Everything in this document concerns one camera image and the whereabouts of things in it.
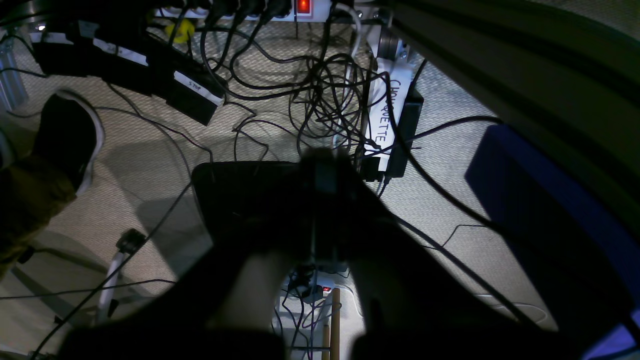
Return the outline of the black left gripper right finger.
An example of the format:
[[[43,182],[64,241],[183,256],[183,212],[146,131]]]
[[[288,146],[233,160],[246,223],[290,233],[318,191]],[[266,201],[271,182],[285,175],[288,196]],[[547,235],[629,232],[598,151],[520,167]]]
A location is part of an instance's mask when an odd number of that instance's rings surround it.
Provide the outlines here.
[[[514,320],[471,294],[360,180],[350,160],[320,151],[321,210],[333,223],[320,239],[348,264],[365,332],[352,360],[578,360],[573,343],[526,319]]]

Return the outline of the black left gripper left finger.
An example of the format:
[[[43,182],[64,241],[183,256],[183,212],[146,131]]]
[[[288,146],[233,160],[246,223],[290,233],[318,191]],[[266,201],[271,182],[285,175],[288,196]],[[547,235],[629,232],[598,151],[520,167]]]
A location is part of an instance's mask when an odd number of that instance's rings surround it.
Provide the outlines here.
[[[255,184],[215,177],[214,245],[175,285],[124,319],[71,332],[62,360],[281,360],[271,331],[286,275],[310,256],[316,163],[269,162]]]

